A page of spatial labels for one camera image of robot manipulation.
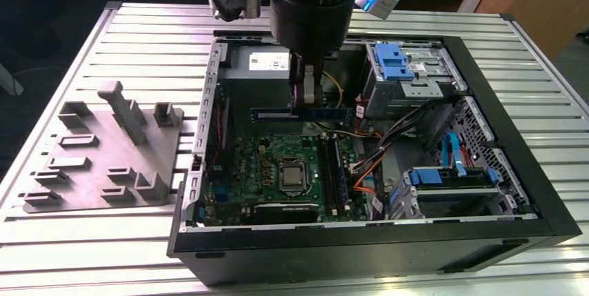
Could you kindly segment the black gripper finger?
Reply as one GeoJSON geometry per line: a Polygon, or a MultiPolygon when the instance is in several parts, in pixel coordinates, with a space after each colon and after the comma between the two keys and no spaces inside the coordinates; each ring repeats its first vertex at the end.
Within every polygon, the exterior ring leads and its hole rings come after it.
{"type": "Polygon", "coordinates": [[[290,96],[291,96],[291,114],[298,115],[305,109],[305,59],[295,52],[290,53],[290,96]]]}
{"type": "Polygon", "coordinates": [[[313,64],[303,67],[303,105],[318,106],[322,102],[322,71],[313,64]]]}

